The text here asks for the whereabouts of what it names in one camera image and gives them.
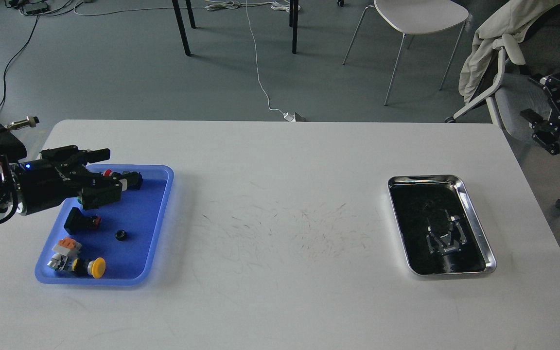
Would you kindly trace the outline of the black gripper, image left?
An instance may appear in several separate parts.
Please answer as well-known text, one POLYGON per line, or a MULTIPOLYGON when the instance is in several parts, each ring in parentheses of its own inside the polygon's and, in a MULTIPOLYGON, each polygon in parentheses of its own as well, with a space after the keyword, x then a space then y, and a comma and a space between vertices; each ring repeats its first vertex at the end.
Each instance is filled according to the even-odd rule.
POLYGON ((92 151, 69 145, 44 149, 40 155, 38 160, 14 166, 17 213, 23 216, 55 208, 65 199, 75 197, 78 197, 83 209, 97 209, 120 201, 124 191, 137 191, 143 184, 141 173, 125 171, 112 172, 109 177, 103 176, 103 173, 91 173, 89 182, 81 187, 78 182, 72 181, 69 173, 63 175, 57 169, 106 161, 111 157, 109 148, 92 151))

